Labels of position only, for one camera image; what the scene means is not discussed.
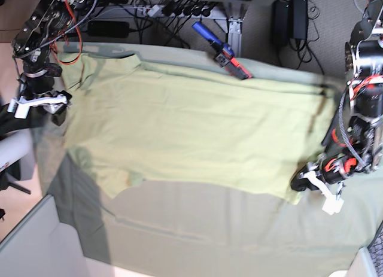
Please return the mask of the robot arm with black motors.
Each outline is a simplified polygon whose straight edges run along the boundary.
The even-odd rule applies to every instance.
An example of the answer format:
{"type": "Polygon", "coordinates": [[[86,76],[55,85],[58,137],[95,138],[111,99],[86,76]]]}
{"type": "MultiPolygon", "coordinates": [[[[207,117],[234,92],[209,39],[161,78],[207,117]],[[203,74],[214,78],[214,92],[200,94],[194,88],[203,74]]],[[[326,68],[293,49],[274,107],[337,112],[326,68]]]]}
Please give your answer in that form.
{"type": "MultiPolygon", "coordinates": [[[[92,175],[99,169],[115,173],[117,179],[111,184],[114,190],[127,186],[138,174],[167,181],[216,183],[258,193],[265,185],[275,187],[291,172],[293,157],[308,152],[302,144],[308,129],[304,124],[299,124],[297,132],[276,131],[277,136],[289,136],[289,144],[278,142],[269,129],[258,129],[245,141],[244,151],[233,148],[240,136],[220,135],[220,120],[236,117],[237,113],[232,108],[220,112],[212,103],[213,94],[221,88],[233,89],[240,81],[250,88],[255,84],[250,72],[235,59],[230,45],[201,22],[194,23],[193,29],[215,50],[215,61],[234,79],[221,82],[182,76],[180,82],[154,84],[155,90],[170,90],[179,99],[189,101],[184,109],[197,118],[197,123],[187,120],[188,139],[181,135],[145,139],[141,132],[123,127],[123,123],[132,124],[140,113],[151,117],[153,103],[144,91],[147,83],[127,86],[138,89],[138,96],[112,97],[110,88],[95,93],[80,105],[79,122],[69,126],[66,143],[74,161],[92,175]]],[[[328,193],[330,184],[342,185],[355,173],[377,169],[382,158],[381,126],[381,76],[355,68],[322,141],[326,148],[336,145],[338,152],[332,156],[322,153],[316,162],[304,165],[292,177],[291,189],[328,193]]]]}

